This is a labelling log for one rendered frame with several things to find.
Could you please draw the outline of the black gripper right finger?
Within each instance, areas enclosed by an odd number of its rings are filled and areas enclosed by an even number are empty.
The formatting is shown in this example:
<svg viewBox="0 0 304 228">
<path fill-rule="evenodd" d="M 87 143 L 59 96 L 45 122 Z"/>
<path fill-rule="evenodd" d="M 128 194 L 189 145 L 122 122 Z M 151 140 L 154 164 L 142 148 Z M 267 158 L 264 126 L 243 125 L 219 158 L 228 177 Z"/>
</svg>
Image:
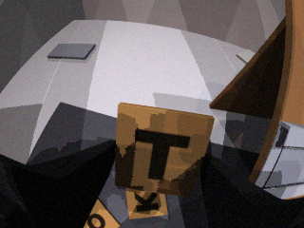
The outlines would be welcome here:
<svg viewBox="0 0 304 228">
<path fill-rule="evenodd" d="M 209 228 L 293 228 L 304 221 L 304 197 L 279 199 L 210 153 L 200 178 Z"/>
</svg>

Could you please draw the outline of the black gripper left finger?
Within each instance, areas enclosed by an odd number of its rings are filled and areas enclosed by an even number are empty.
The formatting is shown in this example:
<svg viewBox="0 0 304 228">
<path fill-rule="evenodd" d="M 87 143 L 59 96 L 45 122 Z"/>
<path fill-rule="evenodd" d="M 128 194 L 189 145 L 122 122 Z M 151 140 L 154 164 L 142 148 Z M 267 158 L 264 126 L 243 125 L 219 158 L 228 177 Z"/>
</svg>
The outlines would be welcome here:
<svg viewBox="0 0 304 228">
<path fill-rule="evenodd" d="M 115 157 L 113 140 L 31 166 L 0 155 L 0 193 L 33 228 L 84 228 Z"/>
</svg>

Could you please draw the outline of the tan letter tile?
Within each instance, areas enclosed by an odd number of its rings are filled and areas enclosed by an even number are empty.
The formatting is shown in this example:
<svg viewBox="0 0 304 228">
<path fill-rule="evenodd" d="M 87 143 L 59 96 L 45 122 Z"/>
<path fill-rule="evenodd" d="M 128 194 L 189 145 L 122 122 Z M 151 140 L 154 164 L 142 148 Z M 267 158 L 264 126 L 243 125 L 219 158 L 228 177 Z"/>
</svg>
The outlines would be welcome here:
<svg viewBox="0 0 304 228">
<path fill-rule="evenodd" d="M 118 104 L 115 185 L 191 197 L 216 118 Z"/>
<path fill-rule="evenodd" d="M 168 216 L 164 194 L 125 187 L 125 196 L 128 199 L 129 219 Z"/>
<path fill-rule="evenodd" d="M 100 201 L 96 200 L 94 208 L 92 208 L 90 217 L 84 225 L 84 228 L 119 228 L 122 227 L 110 213 L 107 212 L 105 206 Z"/>
</svg>

